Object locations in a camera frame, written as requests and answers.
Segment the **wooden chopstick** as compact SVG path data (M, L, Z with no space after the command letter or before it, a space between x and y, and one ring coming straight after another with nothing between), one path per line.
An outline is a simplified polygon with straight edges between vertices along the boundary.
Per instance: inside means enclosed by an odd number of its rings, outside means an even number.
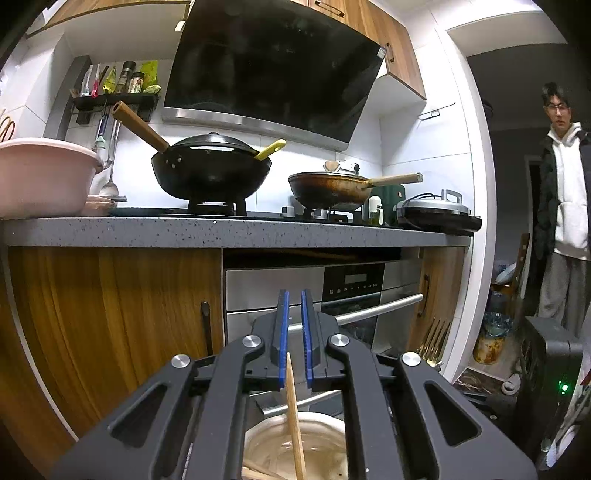
M246 479L254 480L283 480L283 477L277 476L276 474L264 473L245 465L242 466L242 476Z
M301 441L301 427L298 422L297 392L294 385L294 372L291 365L290 354L287 354L286 367L286 395L287 395L287 422L290 428L291 443L294 453L294 471L297 480L307 478L307 466L305 466L304 447Z

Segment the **gold fork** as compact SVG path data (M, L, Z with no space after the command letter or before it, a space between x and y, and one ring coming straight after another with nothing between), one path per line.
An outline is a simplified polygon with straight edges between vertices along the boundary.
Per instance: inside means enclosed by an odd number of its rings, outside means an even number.
M441 364L450 328L450 321L435 318L417 350L421 358L432 367Z

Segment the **stainless built-in oven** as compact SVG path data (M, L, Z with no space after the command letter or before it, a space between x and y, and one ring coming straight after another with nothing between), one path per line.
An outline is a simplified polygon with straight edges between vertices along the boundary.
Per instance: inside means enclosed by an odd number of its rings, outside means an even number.
M378 307L363 320L346 319L341 328L377 353L402 354L407 347L416 302L396 310L390 304L420 293L422 261L356 263L225 272L224 333L228 341L248 334L253 321L276 309L277 295L290 295L290 327L301 329L301 291L308 289L315 310L335 317Z

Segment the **wooden chair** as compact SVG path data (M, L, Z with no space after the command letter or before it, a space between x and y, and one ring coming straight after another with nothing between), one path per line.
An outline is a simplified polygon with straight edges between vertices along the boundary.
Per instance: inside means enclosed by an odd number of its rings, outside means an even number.
M521 235L517 260L503 271L503 273L505 273L508 272L510 268L513 268L512 272L509 274L509 278L501 281L495 280L490 287L490 290L493 293L498 293L504 296L507 301L505 313L510 316L514 316L515 314L516 303L521 288L522 273L529 251L530 238L530 233L523 233Z

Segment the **black electric griddle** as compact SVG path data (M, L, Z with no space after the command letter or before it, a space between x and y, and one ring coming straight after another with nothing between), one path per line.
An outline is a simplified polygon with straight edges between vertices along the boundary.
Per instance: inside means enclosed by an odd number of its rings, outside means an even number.
M393 208L393 214L401 228L446 235L472 237L482 227L482 219L472 214L463 196L450 189L402 200Z

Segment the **green kettle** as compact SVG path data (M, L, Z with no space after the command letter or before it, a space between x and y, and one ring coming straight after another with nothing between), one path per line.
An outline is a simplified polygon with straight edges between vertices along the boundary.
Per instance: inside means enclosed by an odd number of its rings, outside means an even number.
M403 185L374 187L368 200L370 225L389 226L394 207L405 199Z

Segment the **brown frying pan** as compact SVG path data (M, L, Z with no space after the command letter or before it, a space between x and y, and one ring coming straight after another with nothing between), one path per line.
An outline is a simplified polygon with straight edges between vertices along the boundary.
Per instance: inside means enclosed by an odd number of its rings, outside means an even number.
M365 203L376 187L421 183L421 173L377 178L339 173L297 173L288 177L295 200L308 209L353 212Z

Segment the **black wok with lid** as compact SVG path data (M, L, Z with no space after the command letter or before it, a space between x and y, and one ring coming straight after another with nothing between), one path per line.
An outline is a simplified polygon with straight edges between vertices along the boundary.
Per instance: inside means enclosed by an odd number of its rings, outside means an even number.
M211 132L170 145L125 103L117 102L111 113L156 150L151 166L158 184L167 194L186 200L190 209L221 202L245 216L245 199L256 193L270 173L270 157L256 160L259 150L236 138Z

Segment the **person in white hoodie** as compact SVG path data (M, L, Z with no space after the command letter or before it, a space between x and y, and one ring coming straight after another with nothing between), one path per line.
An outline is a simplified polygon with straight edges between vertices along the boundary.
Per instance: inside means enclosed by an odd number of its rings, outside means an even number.
M572 120L555 82L542 88L550 129L542 141L534 235L544 267L538 315L581 335L590 304L590 133Z

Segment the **pink plastic basin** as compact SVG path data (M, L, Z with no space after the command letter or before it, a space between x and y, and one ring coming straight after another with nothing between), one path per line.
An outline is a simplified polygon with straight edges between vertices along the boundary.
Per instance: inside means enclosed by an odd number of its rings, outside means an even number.
M1 144L1 218L63 217L79 214L103 161L94 151L48 138L12 139Z

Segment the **black spice shelf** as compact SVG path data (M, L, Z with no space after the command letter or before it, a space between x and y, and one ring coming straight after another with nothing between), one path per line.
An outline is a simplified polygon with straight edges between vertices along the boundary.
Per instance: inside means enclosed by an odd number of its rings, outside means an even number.
M70 97L66 103L64 115L76 116L78 125L88 125L93 113L104 113L117 102L123 102L145 122L149 122L159 101L159 94L121 93L101 94L96 97Z

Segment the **black range hood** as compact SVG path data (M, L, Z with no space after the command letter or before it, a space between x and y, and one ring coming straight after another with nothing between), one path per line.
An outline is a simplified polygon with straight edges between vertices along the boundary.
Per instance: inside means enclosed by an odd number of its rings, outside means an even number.
M197 1L163 116L346 148L384 56L374 40L293 1Z

